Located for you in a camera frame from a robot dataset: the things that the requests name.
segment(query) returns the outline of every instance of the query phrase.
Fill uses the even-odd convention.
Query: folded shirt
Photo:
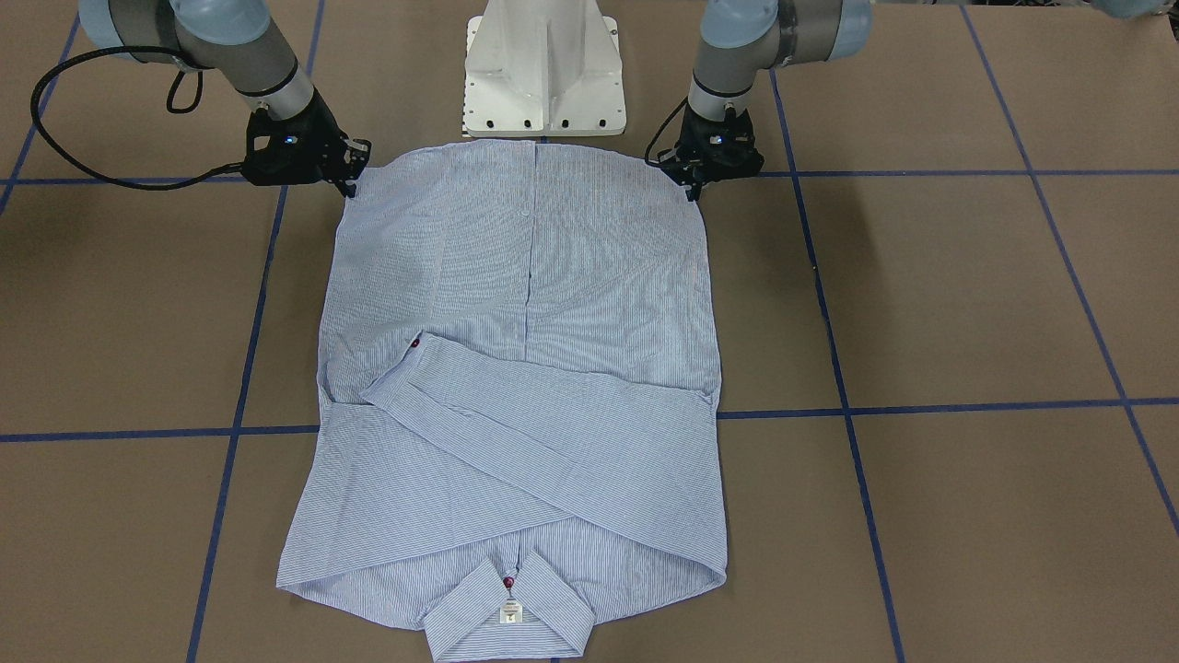
[[[580,656],[725,580],[704,225],[639,159],[476,140],[365,171],[317,380],[284,590],[472,661]]]

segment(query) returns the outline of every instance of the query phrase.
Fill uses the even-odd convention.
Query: white label
[[[509,598],[503,608],[500,608],[500,624],[523,624],[523,605]]]

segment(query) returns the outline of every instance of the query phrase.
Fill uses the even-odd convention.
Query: white plastic base
[[[626,129],[618,24],[594,0],[490,0],[467,24],[465,136]]]

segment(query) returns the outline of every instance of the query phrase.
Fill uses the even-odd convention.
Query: brown surface
[[[183,661],[225,442],[0,445],[0,661]]]
[[[911,661],[1174,661],[1175,532],[1125,414],[857,420]]]
[[[70,31],[66,5],[0,5],[4,177],[28,131],[28,88]],[[301,54],[316,5],[272,2]],[[315,78],[341,126],[374,140],[375,165],[457,138],[462,26],[483,6],[327,4]],[[702,4],[601,6],[620,22],[630,129],[582,142],[638,155],[684,94]],[[1179,50],[1164,20],[970,15],[1034,166],[1179,168],[1165,84]],[[79,35],[74,52],[88,47]],[[62,79],[47,122],[119,175],[238,158],[245,111],[224,80],[210,74],[202,109],[172,117],[171,76],[93,64]],[[864,53],[779,77],[801,169],[1023,168],[955,8],[878,6]],[[766,170],[785,170],[765,77],[752,114]],[[38,139],[21,177],[80,173]],[[1179,179],[1041,179],[1129,396],[1179,395]],[[1026,177],[802,186],[852,406],[1117,396]],[[14,189],[0,217],[0,661],[185,659],[228,439],[28,434],[231,426],[277,199],[242,183]],[[341,209],[328,185],[286,197],[249,426],[317,421],[316,329]],[[792,182],[718,184],[702,211],[723,409],[838,408]],[[1179,497],[1179,407],[1135,413]],[[908,661],[1179,659],[1179,541],[1124,411],[855,424]],[[723,421],[720,438],[729,584],[598,628],[588,658],[894,661],[843,419]],[[198,662],[428,659],[420,634],[274,589],[312,446],[241,438]]]

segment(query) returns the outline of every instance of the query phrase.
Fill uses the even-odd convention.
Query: light blue joint cap
[[[752,44],[778,20],[778,0],[709,0],[700,37],[717,48]]]
[[[1093,6],[1115,19],[1133,19],[1162,7],[1162,0],[1093,0]]]
[[[193,37],[220,46],[249,44],[270,27],[264,0],[169,0]]]
[[[855,55],[868,44],[872,31],[872,6],[869,0],[843,0],[839,11],[839,31],[835,33],[835,46],[828,60]]]
[[[113,46],[125,46],[119,31],[114,29],[114,19],[111,18],[111,4],[108,0],[79,0],[78,19],[81,28],[86,31],[86,37],[99,48],[111,48]],[[119,53],[117,58],[124,58],[138,63],[127,53]]]

